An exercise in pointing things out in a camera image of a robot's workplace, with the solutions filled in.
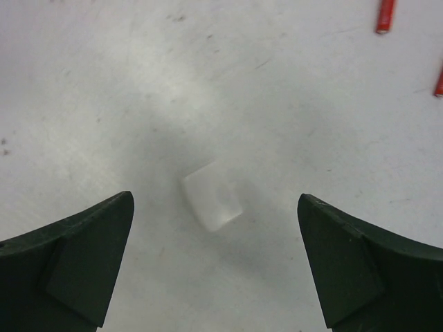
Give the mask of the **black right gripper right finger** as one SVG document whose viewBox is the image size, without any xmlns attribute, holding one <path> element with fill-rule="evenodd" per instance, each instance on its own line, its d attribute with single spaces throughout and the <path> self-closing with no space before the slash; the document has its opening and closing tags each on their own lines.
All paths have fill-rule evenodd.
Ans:
<svg viewBox="0 0 443 332">
<path fill-rule="evenodd" d="M 442 330 L 442 249 L 311 194 L 299 198 L 298 222 L 327 328 Z"/>
</svg>

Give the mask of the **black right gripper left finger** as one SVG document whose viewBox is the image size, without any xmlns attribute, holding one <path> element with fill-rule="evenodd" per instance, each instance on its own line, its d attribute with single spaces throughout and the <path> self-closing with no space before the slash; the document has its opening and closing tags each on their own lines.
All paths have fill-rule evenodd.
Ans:
<svg viewBox="0 0 443 332">
<path fill-rule="evenodd" d="M 103 327 L 134 216 L 131 192 L 1 242 L 2 331 Z"/>
</svg>

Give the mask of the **white battery cover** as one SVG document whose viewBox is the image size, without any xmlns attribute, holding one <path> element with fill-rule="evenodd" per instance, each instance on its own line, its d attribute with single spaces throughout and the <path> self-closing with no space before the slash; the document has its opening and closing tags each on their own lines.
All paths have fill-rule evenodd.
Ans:
<svg viewBox="0 0 443 332">
<path fill-rule="evenodd" d="M 243 213 L 227 170 L 211 162 L 183 177 L 181 185 L 198 222 L 209 232 L 216 232 Z"/>
</svg>

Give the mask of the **red orange battery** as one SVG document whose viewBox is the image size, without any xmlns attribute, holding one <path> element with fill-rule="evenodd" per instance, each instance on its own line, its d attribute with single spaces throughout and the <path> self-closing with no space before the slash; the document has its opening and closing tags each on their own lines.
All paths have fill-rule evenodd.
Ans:
<svg viewBox="0 0 443 332">
<path fill-rule="evenodd" d="M 390 32 L 396 2 L 396 0 L 380 0 L 375 28 L 377 34 L 382 35 Z"/>
<path fill-rule="evenodd" d="M 443 69 L 441 70 L 440 75 L 437 79 L 433 95 L 437 98 L 443 97 Z"/>
</svg>

